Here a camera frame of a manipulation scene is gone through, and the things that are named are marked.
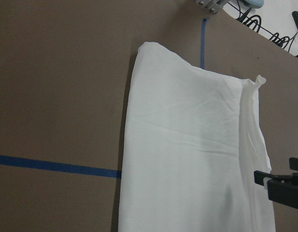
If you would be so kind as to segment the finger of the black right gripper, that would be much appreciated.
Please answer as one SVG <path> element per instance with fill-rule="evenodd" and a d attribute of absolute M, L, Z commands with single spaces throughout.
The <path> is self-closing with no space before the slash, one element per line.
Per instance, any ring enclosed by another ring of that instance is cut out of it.
<path fill-rule="evenodd" d="M 291 170 L 298 171 L 298 158 L 290 158 L 289 167 Z"/>
<path fill-rule="evenodd" d="M 254 171 L 254 182 L 268 191 L 268 199 L 298 209 L 298 173 L 273 175 Z"/>

